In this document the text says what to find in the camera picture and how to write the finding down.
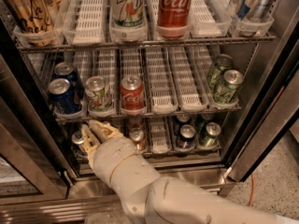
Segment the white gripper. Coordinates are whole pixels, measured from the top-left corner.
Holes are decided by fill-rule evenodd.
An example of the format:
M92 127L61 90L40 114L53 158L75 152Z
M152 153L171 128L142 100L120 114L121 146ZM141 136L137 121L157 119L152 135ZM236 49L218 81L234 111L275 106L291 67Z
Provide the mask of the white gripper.
M123 137L117 128L95 119L89 120L89 126L91 129L83 124L81 134L95 175L113 189L122 202L145 203L150 185L160 174L143 158L133 141Z

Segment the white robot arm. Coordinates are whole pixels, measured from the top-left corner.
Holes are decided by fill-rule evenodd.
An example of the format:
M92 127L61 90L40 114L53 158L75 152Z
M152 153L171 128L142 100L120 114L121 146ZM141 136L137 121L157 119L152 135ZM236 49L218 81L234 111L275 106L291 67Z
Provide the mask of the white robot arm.
M299 224L161 175L108 123L91 119L81 133L94 174L116 192L133 224Z

